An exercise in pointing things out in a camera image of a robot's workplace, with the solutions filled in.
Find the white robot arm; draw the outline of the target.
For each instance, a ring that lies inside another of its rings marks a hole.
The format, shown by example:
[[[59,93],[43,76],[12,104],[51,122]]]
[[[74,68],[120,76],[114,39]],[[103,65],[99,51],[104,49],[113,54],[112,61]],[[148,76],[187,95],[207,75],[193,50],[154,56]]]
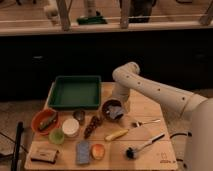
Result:
[[[112,72],[113,95],[126,101],[133,89],[187,118],[190,126],[184,171],[213,171],[213,98],[143,78],[139,73],[140,67],[135,62],[117,67]]]

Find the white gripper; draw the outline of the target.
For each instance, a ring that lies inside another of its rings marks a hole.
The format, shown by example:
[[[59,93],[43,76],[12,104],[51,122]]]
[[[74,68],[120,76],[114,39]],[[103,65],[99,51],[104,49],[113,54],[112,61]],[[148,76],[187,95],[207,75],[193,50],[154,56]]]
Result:
[[[119,83],[116,83],[114,85],[114,88],[112,90],[112,97],[121,102],[121,106],[124,108],[124,111],[126,113],[129,112],[129,102],[128,102],[129,96],[130,96],[129,88]]]

